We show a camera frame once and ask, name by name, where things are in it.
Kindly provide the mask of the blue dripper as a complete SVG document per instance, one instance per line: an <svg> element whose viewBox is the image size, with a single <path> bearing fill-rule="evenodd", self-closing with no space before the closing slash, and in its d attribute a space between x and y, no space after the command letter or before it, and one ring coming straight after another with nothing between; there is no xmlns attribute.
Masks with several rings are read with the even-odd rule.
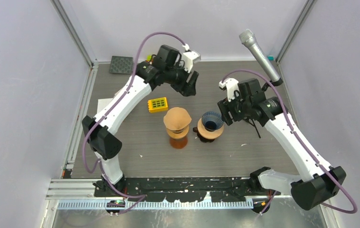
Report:
<svg viewBox="0 0 360 228"><path fill-rule="evenodd" d="M201 121L203 127L209 132L220 129L224 124L222 115L214 111L208 111L204 113L202 115Z"/></svg>

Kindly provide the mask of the brown glass dripper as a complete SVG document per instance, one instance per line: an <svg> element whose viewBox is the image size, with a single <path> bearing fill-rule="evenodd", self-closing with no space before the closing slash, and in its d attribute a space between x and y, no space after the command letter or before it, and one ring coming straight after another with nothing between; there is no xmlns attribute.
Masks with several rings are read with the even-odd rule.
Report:
<svg viewBox="0 0 360 228"><path fill-rule="evenodd" d="M203 137L199 131L197 127L193 127L193 132L195 132L197 134L197 137L199 138L199 140L203 143L212 143L215 141L215 139L207 139L205 137Z"/></svg>

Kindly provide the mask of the wooden ring holder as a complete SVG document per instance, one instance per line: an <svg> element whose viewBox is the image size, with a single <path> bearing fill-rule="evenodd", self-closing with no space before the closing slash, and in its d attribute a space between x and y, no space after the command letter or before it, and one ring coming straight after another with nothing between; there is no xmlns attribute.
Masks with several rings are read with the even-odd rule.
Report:
<svg viewBox="0 0 360 228"><path fill-rule="evenodd" d="M189 126L186 126L180 130L170 130L170 129L166 128L166 132L167 132L168 136L172 139L176 139L176 140L182 139L187 136L187 134L189 132Z"/></svg>

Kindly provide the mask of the amber glass carafe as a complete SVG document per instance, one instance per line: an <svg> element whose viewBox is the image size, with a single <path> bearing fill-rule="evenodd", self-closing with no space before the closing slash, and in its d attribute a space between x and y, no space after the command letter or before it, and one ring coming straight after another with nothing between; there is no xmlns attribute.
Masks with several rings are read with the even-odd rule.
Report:
<svg viewBox="0 0 360 228"><path fill-rule="evenodd" d="M188 144L188 137L184 136L183 138L180 139L175 139L170 137L169 143L175 149L182 149Z"/></svg>

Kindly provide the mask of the coffee filter box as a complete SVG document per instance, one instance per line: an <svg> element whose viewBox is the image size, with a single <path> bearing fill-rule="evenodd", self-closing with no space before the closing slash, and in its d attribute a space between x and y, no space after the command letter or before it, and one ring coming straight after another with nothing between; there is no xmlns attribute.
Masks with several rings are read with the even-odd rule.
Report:
<svg viewBox="0 0 360 228"><path fill-rule="evenodd" d="M118 90L113 97L111 98L102 98L102 99L98 99L97 102L97 112L96 113L100 113L102 112L106 106L109 105L109 103L120 93L120 90Z"/></svg>

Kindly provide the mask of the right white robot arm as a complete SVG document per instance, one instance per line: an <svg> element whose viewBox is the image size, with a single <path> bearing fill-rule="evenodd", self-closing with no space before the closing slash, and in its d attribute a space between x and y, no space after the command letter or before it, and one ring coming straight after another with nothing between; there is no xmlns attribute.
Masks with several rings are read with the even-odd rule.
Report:
<svg viewBox="0 0 360 228"><path fill-rule="evenodd" d="M331 166L316 152L277 96L266 98L256 78L242 82L227 78L218 86L227 92L226 98L218 102L222 120L227 125L249 119L259 122L280 143L298 171L298 175L291 175L263 167L250 173L250 190L254 194L275 190L291 195L300 208L311 210L338 193L326 172L339 184L345 180L346 172L341 166Z"/></svg>

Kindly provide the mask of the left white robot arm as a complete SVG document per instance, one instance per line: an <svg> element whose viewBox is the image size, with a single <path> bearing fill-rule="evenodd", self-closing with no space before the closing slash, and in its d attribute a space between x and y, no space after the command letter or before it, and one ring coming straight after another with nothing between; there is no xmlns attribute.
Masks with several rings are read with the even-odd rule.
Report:
<svg viewBox="0 0 360 228"><path fill-rule="evenodd" d="M199 74L192 68L200 60L200 54L188 46L185 49L184 53L180 53L173 47L162 45L151 61L137 64L135 74L102 111L82 120L84 141L100 160L104 179L108 181L106 190L114 197L124 191L123 172L118 160L122 142L115 134L125 118L143 98L164 83L182 96L196 94Z"/></svg>

